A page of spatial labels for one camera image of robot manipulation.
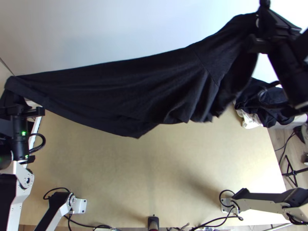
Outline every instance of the wire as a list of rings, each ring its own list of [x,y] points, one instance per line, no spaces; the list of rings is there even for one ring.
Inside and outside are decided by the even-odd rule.
[[[308,222],[304,222],[304,221],[297,221],[294,219],[294,217],[290,214],[287,213],[287,216],[289,217],[289,220],[292,224],[295,225],[308,225]]]
[[[49,197],[46,197],[47,194],[50,193],[50,192],[52,192],[52,191],[58,190],[58,189],[64,189],[64,190],[66,190],[67,192],[70,193],[70,191],[69,191],[67,188],[65,188],[65,187],[54,188],[54,189],[49,190],[47,193],[45,193],[45,195],[43,196],[43,200],[48,200]]]
[[[30,136],[39,136],[39,137],[41,137],[41,139],[42,139],[42,143],[41,143],[40,145],[38,145],[38,146],[36,146],[36,147],[34,147],[34,148],[32,148],[32,149],[29,150],[29,153],[32,154],[32,153],[34,153],[34,152],[37,152],[38,150],[41,150],[41,149],[45,146],[45,144],[46,144],[46,138],[45,138],[45,136],[43,136],[43,135],[40,134],[40,133],[32,133],[32,134],[29,135],[29,137],[30,137]]]
[[[286,143],[285,143],[284,148],[283,148],[283,152],[282,152],[282,154],[281,154],[281,156],[280,156],[280,158],[279,158],[279,162],[278,162],[279,165],[281,164],[283,155],[284,155],[285,152],[286,152],[286,145],[288,144],[288,141],[289,141],[293,136],[295,136],[295,133],[294,133],[294,132],[293,132],[293,133],[289,136],[289,138],[286,140]]]
[[[234,193],[233,191],[231,191],[231,190],[226,189],[226,190],[222,191],[222,192],[219,194],[219,202],[220,202],[224,207],[231,208],[233,205],[225,205],[225,204],[223,204],[223,202],[222,202],[222,200],[221,200],[221,195],[222,195],[224,192],[231,192],[231,193],[233,193],[233,195],[235,195],[235,193]]]
[[[72,219],[71,219],[71,217],[72,217],[71,215],[72,215],[72,214],[70,214],[69,217],[67,217],[67,216],[64,215],[63,217],[65,217],[67,220],[69,220],[69,222],[72,222],[72,223],[74,223],[74,224],[76,224],[76,225],[79,225],[79,226],[82,226],[82,227],[86,227],[86,228],[93,228],[93,231],[96,230],[96,229],[98,229],[98,228],[112,229],[112,230],[115,230],[115,231],[121,231],[120,229],[113,228],[113,227],[111,227],[111,226],[109,226],[109,225],[106,225],[106,224],[100,224],[100,225],[98,225],[98,226],[92,226],[92,225],[81,224],[81,223],[79,223],[79,222],[76,222],[76,221],[72,220]]]
[[[285,147],[285,145],[286,145],[286,143],[281,148],[275,149],[274,151],[276,152],[276,151],[283,149]]]
[[[203,227],[213,227],[213,228],[215,228],[215,227],[222,226],[222,225],[227,221],[228,218],[238,218],[240,221],[243,221],[244,219],[243,219],[242,217],[238,216],[238,215],[230,216],[230,214],[231,214],[231,212],[232,212],[232,210],[233,210],[234,208],[235,208],[235,206],[233,206],[233,208],[230,210],[230,212],[228,213],[227,216],[222,217],[222,218],[216,218],[216,219],[211,220],[211,221],[209,221],[209,222],[207,222],[207,223],[204,223],[204,224],[202,224],[202,225],[199,225],[199,226],[197,226],[197,227],[194,227],[194,228],[191,229],[191,231],[194,231],[194,230],[196,230],[196,229],[203,228]],[[224,219],[224,221],[223,221],[221,224],[215,225],[215,226],[208,226],[208,224],[210,224],[210,223],[212,223],[212,222],[214,222],[214,221],[222,220],[222,219]]]
[[[72,214],[70,214],[69,219],[67,220],[67,226],[69,228],[69,231],[72,231],[72,229],[70,228],[70,218],[72,217]]]

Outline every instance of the crumpled fabric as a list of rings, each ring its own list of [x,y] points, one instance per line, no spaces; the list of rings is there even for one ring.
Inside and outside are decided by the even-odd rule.
[[[255,31],[256,13],[238,15],[182,49],[11,76],[5,88],[77,123],[139,138],[158,124],[220,116],[251,78],[257,54],[248,54],[243,44]]]

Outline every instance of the metal bracket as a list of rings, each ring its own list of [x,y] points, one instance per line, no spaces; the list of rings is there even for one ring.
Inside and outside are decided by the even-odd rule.
[[[72,197],[71,205],[72,205],[72,210],[69,211],[70,214],[85,213],[85,210],[87,208],[87,200]]]
[[[224,205],[227,206],[232,206],[232,207],[226,207],[223,204],[221,204],[221,211],[223,213],[229,213],[231,210],[233,211],[233,213],[235,213],[236,215],[238,215],[241,211],[238,209],[237,205],[234,204],[231,201],[231,198],[221,198],[221,203],[223,203]]]

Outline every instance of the robotic arm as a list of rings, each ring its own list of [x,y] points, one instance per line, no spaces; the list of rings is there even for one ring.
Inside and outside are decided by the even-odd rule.
[[[241,189],[234,196],[221,198],[221,210],[225,213],[233,209],[235,214],[249,209],[282,214],[296,225],[308,225],[308,190],[290,189],[281,194],[251,193]]]

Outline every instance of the table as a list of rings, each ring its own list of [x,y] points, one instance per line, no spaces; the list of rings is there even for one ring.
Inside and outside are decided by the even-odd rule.
[[[51,112],[39,132],[47,143],[28,165],[35,182],[21,224],[37,225],[48,208],[42,196],[61,186],[88,200],[86,213],[74,220],[118,228],[146,227],[153,214],[161,227],[195,226],[224,216],[218,200],[224,189],[285,191],[267,129],[242,128],[231,107],[213,123],[159,125],[140,139]],[[226,225],[286,223],[280,214],[250,210],[241,216],[244,221],[229,219]],[[60,225],[66,223],[63,218]]]

